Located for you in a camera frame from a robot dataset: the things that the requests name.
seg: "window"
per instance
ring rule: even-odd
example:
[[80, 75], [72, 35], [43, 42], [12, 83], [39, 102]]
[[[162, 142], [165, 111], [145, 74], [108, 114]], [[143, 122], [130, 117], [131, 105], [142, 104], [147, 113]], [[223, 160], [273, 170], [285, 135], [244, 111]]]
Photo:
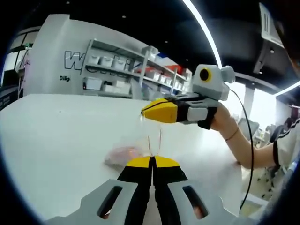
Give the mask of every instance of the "window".
[[[238, 96], [240, 97], [240, 100], [242, 103], [244, 103], [245, 98], [245, 92], [246, 92], [246, 86], [242, 83], [227, 83], [230, 89], [235, 91]], [[235, 96], [235, 94], [230, 91], [228, 95], [227, 101], [220, 101], [230, 112], [230, 114], [236, 119], [239, 120], [239, 118], [242, 115], [242, 106], [238, 100], [238, 98]]]
[[250, 120], [259, 123], [263, 130], [275, 124], [276, 97], [259, 89], [254, 90]]

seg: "hand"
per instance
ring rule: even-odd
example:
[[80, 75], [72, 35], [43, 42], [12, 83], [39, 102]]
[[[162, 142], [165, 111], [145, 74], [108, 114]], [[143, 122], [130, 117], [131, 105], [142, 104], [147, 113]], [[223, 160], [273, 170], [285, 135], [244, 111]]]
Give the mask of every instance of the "hand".
[[238, 125], [234, 118], [231, 117], [228, 109], [221, 104], [217, 108], [210, 128], [219, 131], [220, 134], [227, 139], [236, 131], [237, 127]]

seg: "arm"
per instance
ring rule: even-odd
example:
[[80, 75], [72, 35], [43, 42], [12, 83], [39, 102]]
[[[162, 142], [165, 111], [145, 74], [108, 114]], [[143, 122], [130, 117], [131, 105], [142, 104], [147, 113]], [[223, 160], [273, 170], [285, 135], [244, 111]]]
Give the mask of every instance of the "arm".
[[[226, 142], [238, 162], [245, 168], [251, 168], [251, 144], [223, 105], [218, 108], [211, 128], [218, 130], [225, 140], [229, 139]], [[254, 168], [289, 165], [300, 149], [299, 130], [300, 125], [297, 120], [291, 130], [280, 135], [276, 142], [260, 149], [254, 147]]]

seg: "white shelving unit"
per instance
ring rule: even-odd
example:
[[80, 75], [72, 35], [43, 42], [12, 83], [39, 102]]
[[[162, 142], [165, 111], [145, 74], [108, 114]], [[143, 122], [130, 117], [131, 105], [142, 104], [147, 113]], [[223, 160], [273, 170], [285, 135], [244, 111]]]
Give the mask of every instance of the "white shelving unit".
[[[90, 57], [90, 52], [91, 49], [99, 49], [102, 51], [106, 51], [106, 52], [111, 52], [113, 54], [117, 54], [119, 56], [124, 56], [127, 57], [129, 59], [132, 59], [132, 65], [130, 65], [129, 70], [130, 71], [126, 71], [126, 70], [120, 70], [120, 69], [115, 69], [112, 67], [105, 67], [102, 65], [98, 65], [98, 64], [90, 64], [88, 63], [89, 61], [89, 57]], [[118, 46], [115, 44], [110, 44], [110, 43], [106, 43], [106, 42], [102, 42], [102, 41], [98, 41], [98, 40], [91, 40], [89, 43], [89, 46], [87, 48], [86, 51], [86, 56], [83, 62], [83, 67], [81, 70], [81, 74], [83, 72], [83, 69], [94, 69], [94, 70], [104, 70], [104, 71], [110, 71], [110, 72], [115, 72], [117, 74], [122, 74], [122, 75], [128, 75], [130, 77], [138, 77], [139, 78], [139, 84], [142, 85], [143, 80], [145, 81], [150, 81], [153, 82], [159, 86], [163, 86], [163, 87], [167, 87], [170, 88], [170, 94], [173, 93], [174, 90], [176, 91], [181, 91], [177, 88], [174, 88], [175, 85], [175, 81], [179, 80], [179, 81], [184, 81], [187, 82], [188, 79], [179, 75], [176, 71], [172, 71], [162, 65], [160, 65], [157, 62], [153, 62], [151, 60], [148, 59], [148, 55], [149, 52], [146, 55], [142, 55], [138, 52], [134, 52], [130, 49], [127, 49], [125, 47], [122, 46]], [[135, 73], [133, 72], [133, 65], [135, 61], [139, 61], [142, 63], [142, 69], [141, 69], [141, 73]], [[172, 78], [172, 84], [168, 85], [166, 83], [161, 83], [158, 81], [155, 81], [149, 77], [145, 76], [145, 71], [146, 71], [146, 67], [153, 67], [159, 71], [162, 71], [163, 73], [167, 73], [171, 76]], [[132, 95], [124, 95], [124, 94], [118, 94], [118, 93], [110, 93], [110, 92], [105, 92], [105, 91], [101, 91], [101, 90], [84, 90], [84, 94], [95, 94], [95, 95], [100, 95], [100, 96], [111, 96], [111, 97], [123, 97], [123, 98], [131, 98]]]

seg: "plastic bag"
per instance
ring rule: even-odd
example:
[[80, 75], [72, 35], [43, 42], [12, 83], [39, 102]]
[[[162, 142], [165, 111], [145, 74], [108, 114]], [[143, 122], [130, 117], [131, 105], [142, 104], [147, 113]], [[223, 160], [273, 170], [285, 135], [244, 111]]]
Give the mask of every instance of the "plastic bag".
[[105, 164], [116, 170], [123, 170], [128, 162], [137, 157], [158, 154], [161, 142], [161, 127], [154, 122], [142, 119], [131, 136], [123, 137], [105, 157]]

